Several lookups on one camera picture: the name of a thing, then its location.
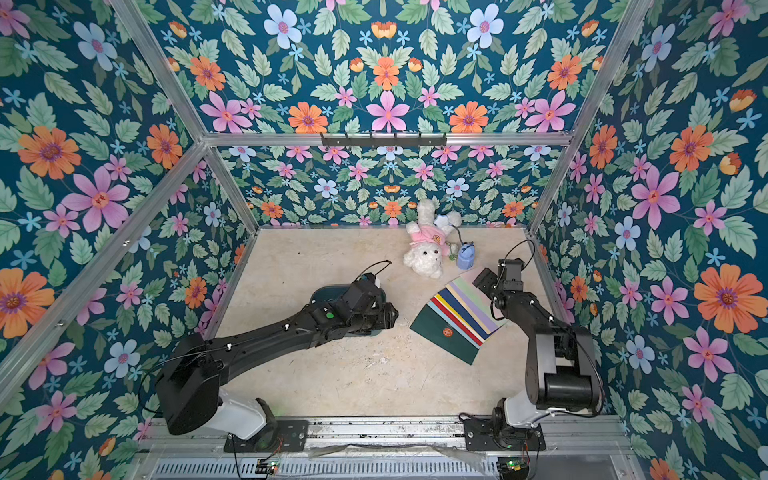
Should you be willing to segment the light green envelope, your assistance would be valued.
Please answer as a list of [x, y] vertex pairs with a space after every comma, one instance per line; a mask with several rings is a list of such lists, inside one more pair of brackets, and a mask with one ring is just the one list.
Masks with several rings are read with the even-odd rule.
[[485, 294], [463, 277], [456, 279], [455, 284], [462, 297], [469, 302], [475, 311], [482, 312], [486, 316], [489, 315], [490, 299]]

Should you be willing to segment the cream yellow envelope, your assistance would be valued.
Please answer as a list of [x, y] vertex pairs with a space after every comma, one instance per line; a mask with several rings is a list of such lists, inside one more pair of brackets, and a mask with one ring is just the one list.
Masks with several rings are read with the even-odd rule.
[[446, 289], [450, 293], [451, 298], [461, 306], [461, 317], [463, 319], [472, 319], [477, 324], [478, 328], [482, 329], [488, 335], [500, 328], [501, 324], [492, 318], [490, 311], [488, 316], [484, 315], [482, 312], [475, 311], [469, 302], [462, 297], [461, 292], [457, 289], [455, 284], [449, 284]]

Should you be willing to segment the lavender envelope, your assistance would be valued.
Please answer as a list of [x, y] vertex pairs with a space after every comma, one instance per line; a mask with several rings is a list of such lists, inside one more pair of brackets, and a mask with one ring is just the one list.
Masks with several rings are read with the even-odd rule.
[[486, 331], [495, 331], [507, 323], [505, 318], [500, 320], [494, 318], [490, 299], [465, 279], [459, 277], [452, 281], [449, 287], [465, 309], [479, 324], [483, 325]]

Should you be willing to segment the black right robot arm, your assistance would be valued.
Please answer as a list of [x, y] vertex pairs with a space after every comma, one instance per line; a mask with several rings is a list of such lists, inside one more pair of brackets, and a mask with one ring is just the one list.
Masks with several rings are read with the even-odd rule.
[[525, 390], [500, 401], [494, 411], [501, 429], [533, 429], [549, 416], [598, 416], [604, 389], [590, 332], [547, 310], [524, 289], [520, 259], [501, 259], [483, 269], [473, 285], [490, 301], [491, 312], [516, 324], [528, 338]]

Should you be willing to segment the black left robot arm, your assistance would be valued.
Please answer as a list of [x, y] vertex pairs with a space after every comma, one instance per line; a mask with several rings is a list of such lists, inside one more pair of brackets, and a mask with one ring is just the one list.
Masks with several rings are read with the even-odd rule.
[[294, 315], [244, 333], [183, 338], [155, 382], [170, 434], [211, 429], [249, 440], [276, 421], [262, 399], [225, 389], [238, 376], [293, 352], [349, 336], [370, 336], [395, 326], [399, 312], [373, 273], [348, 285], [323, 287]]

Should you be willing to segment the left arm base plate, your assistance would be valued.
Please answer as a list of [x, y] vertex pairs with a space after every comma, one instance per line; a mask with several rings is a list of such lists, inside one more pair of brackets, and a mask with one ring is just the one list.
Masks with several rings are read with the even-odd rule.
[[295, 453], [304, 450], [308, 438], [306, 420], [277, 420], [268, 423], [250, 439], [231, 437], [225, 441], [226, 453]]

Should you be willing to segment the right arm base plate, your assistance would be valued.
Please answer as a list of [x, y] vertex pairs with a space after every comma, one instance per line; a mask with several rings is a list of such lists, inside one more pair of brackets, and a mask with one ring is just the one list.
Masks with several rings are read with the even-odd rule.
[[464, 429], [465, 447], [471, 452], [529, 451], [546, 449], [541, 427], [517, 428], [490, 416], [458, 415]]

